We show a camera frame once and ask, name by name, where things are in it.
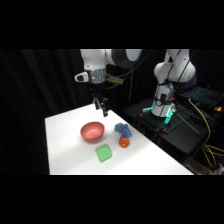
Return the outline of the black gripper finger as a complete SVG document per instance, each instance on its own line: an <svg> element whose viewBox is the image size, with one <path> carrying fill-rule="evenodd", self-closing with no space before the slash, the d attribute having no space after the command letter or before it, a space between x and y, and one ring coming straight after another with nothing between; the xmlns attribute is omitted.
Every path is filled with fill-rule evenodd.
<svg viewBox="0 0 224 224"><path fill-rule="evenodd" d="M106 117L108 116L108 111L109 111L109 99L103 98L102 99L102 110L103 110L103 116Z"/></svg>
<svg viewBox="0 0 224 224"><path fill-rule="evenodd" d="M95 107L96 107L96 110L98 109L102 109L101 108L101 103L100 103L100 100L97 98L97 97L94 97L94 104L95 104Z"/></svg>

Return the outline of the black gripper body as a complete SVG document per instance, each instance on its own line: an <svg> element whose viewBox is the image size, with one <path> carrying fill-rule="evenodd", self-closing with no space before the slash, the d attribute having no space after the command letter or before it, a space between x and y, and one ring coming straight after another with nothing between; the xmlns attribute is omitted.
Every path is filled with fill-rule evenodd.
<svg viewBox="0 0 224 224"><path fill-rule="evenodd" d="M106 84L99 83L99 84L91 84L90 85L90 92L93 97L106 97Z"/></svg>

